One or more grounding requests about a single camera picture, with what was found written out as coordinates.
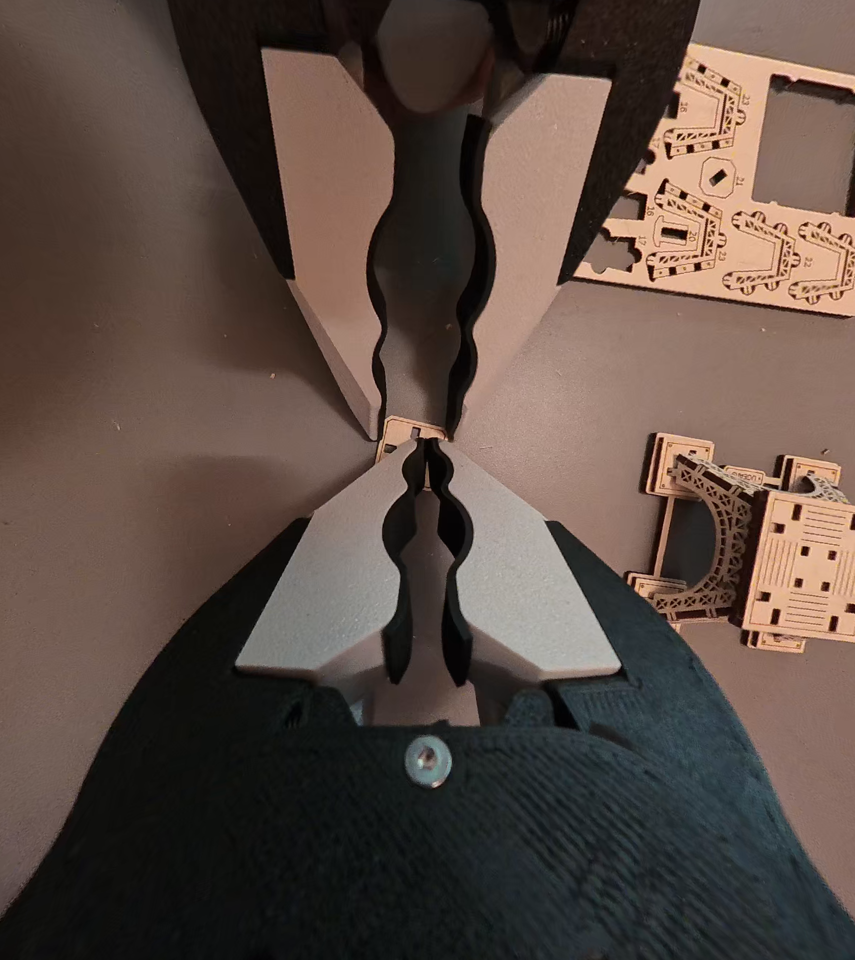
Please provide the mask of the small square wooden plate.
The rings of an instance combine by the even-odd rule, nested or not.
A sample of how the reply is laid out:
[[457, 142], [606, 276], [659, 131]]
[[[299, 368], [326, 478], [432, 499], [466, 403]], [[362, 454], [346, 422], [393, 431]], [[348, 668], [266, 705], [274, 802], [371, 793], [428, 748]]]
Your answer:
[[376, 492], [377, 501], [387, 507], [389, 503], [408, 490], [408, 482], [402, 473], [404, 464], [399, 463], [390, 468], [382, 468], [380, 466], [381, 462], [405, 445], [431, 439], [443, 442], [449, 438], [448, 433], [440, 426], [415, 421], [399, 415], [387, 416], [376, 446], [373, 466], [370, 470], [373, 479], [369, 486]]

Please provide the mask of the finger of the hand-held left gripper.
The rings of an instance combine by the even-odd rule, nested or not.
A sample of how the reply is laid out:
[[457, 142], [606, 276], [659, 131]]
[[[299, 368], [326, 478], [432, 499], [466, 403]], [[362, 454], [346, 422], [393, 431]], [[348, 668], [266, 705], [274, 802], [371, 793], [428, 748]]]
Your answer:
[[611, 87], [609, 78], [538, 75], [491, 115], [469, 110], [459, 186], [474, 256], [456, 306], [448, 438], [479, 412], [557, 296]]
[[395, 141], [332, 54], [261, 51], [293, 263], [290, 291], [370, 439], [386, 409], [385, 298], [373, 242], [394, 193]]

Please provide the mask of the wooden tower model base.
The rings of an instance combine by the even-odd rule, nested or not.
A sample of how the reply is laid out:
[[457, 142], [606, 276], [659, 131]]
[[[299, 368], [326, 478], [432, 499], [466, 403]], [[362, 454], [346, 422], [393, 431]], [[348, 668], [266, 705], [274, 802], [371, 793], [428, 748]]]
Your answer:
[[661, 501], [648, 571], [628, 586], [677, 632], [726, 621], [752, 649], [855, 643], [855, 504], [842, 467], [781, 454], [772, 472], [720, 463], [715, 444], [651, 436], [642, 489]]

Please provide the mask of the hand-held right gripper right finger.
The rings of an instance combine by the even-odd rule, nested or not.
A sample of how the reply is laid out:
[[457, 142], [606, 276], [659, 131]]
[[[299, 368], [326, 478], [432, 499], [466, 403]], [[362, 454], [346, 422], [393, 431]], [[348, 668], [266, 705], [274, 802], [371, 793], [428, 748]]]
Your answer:
[[452, 559], [441, 627], [452, 680], [538, 687], [617, 674], [622, 662], [541, 512], [449, 441], [429, 440], [425, 460]]

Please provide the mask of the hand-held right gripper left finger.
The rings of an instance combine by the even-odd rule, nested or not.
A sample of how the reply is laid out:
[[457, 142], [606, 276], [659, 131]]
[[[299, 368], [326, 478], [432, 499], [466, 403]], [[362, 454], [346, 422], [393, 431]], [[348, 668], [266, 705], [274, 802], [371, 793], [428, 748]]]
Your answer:
[[402, 553], [417, 531], [426, 445], [404, 442], [314, 511], [238, 670], [321, 687], [401, 682], [413, 645]]

